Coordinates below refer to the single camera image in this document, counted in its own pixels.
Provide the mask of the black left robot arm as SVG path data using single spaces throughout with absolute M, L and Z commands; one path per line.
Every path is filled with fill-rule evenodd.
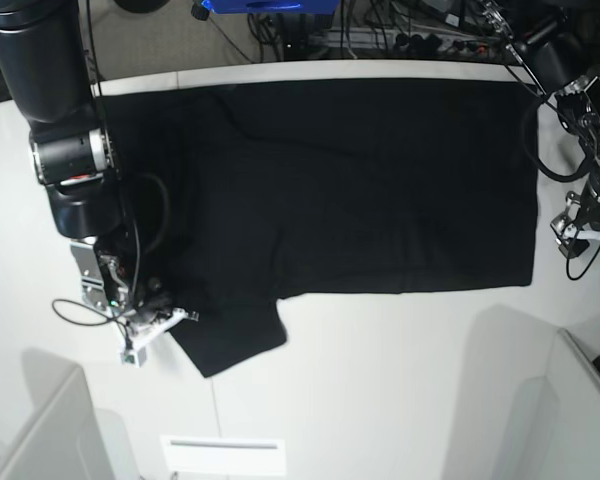
M 590 241 L 600 242 L 600 77 L 572 25 L 570 13 L 586 1 L 481 1 L 479 14 L 502 40 L 508 54 L 536 85 L 539 106 L 552 108 L 562 127 L 579 140 L 584 158 L 570 174 L 551 170 L 536 153 L 530 159 L 559 183 L 585 182 L 569 192 L 566 206 L 551 222 L 559 250 L 568 259 L 580 256 Z

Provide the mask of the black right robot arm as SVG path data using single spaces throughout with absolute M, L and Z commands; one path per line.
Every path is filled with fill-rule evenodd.
M 85 45 L 76 1 L 0 1 L 0 71 L 30 127 L 29 154 L 58 232 L 71 242 L 83 307 L 124 339 L 161 334 L 197 313 L 176 306 L 143 257 L 164 240 L 171 198 L 152 173 L 138 179 L 161 201 L 156 232 L 143 241 L 110 133 L 95 47 Z

